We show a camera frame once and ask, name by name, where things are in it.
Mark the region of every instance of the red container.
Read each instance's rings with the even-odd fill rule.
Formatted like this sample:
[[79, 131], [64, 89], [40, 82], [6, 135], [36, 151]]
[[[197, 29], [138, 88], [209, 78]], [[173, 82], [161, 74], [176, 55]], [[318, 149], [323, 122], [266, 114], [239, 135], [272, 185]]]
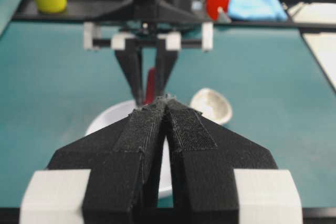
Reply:
[[224, 12], [227, 12], [227, 8], [230, 0], [206, 0], [206, 11], [208, 15], [213, 19], [218, 19], [218, 8], [223, 8]]

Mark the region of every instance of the white bowl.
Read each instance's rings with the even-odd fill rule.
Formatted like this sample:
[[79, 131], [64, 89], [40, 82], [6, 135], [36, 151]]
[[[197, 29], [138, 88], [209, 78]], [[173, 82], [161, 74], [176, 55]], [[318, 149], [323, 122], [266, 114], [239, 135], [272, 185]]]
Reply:
[[212, 89], [199, 90], [193, 96], [190, 107], [201, 111], [202, 116], [217, 124], [225, 124], [232, 118], [232, 107], [228, 100]]
[[[130, 113], [136, 108], [135, 101], [125, 101], [118, 103], [98, 115], [90, 124], [86, 131], [86, 135], [89, 135], [101, 128], [104, 128], [112, 123], [115, 123]], [[169, 149], [168, 142], [165, 140], [163, 145], [162, 165], [159, 184], [159, 198], [164, 198], [172, 194], [172, 179], [170, 174], [170, 161], [169, 161]]]

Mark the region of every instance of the blue cloth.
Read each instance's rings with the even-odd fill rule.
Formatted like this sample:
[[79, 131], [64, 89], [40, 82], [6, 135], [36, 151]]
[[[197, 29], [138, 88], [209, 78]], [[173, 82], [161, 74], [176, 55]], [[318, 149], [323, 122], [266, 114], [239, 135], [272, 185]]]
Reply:
[[230, 0], [227, 15], [241, 20], [280, 20], [287, 15], [278, 0]]

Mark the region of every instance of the red object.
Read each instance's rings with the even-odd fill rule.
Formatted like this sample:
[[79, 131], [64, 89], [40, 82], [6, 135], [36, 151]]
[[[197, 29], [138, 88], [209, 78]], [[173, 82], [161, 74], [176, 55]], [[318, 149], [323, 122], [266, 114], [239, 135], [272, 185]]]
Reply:
[[147, 88], [146, 99], [143, 104], [150, 104], [154, 101], [154, 89], [155, 89], [155, 68], [151, 68], [147, 75]]
[[218, 19], [218, 8], [223, 8], [224, 12], [227, 12], [227, 8], [230, 0], [206, 0], [206, 11], [208, 15], [213, 19]]

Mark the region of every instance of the white clamp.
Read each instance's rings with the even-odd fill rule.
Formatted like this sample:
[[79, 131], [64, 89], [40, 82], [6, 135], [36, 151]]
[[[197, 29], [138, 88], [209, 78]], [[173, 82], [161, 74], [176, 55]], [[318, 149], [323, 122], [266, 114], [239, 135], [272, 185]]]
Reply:
[[115, 34], [111, 39], [111, 48], [113, 50], [125, 50], [126, 48], [126, 39], [135, 38], [134, 34], [126, 33], [124, 31]]
[[83, 224], [81, 207], [90, 171], [35, 172], [21, 203], [19, 224]]
[[159, 34], [158, 39], [165, 39], [167, 51], [180, 51], [182, 49], [182, 37], [178, 31], [172, 31], [168, 34]]
[[83, 47], [86, 50], [97, 50], [99, 47], [93, 46], [93, 39], [101, 38], [100, 26], [93, 22], [84, 22]]
[[239, 224], [302, 224], [299, 193], [288, 170], [234, 169]]
[[206, 22], [202, 24], [202, 50], [210, 51], [214, 47], [214, 24]]

